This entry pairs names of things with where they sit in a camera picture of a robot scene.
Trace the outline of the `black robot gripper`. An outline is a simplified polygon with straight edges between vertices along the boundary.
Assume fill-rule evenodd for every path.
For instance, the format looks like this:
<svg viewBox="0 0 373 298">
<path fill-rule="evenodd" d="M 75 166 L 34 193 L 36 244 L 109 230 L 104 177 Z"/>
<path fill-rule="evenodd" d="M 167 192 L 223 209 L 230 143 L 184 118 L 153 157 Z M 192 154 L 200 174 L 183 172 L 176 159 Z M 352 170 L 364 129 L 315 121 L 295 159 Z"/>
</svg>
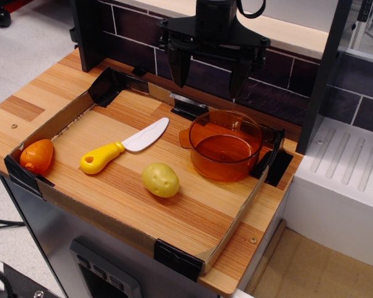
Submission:
<svg viewBox="0 0 373 298">
<path fill-rule="evenodd" d="M 159 41 L 168 57 L 173 82 L 180 88 L 186 84 L 192 56 L 220 59 L 235 63 L 229 81 L 234 99 L 240 93 L 251 69 L 263 68 L 270 40 L 244 27 L 237 19 L 240 12 L 247 19 L 262 15 L 263 1 L 255 12 L 244 12 L 241 1 L 197 1 L 191 17 L 163 18 L 159 22 Z"/>
</svg>

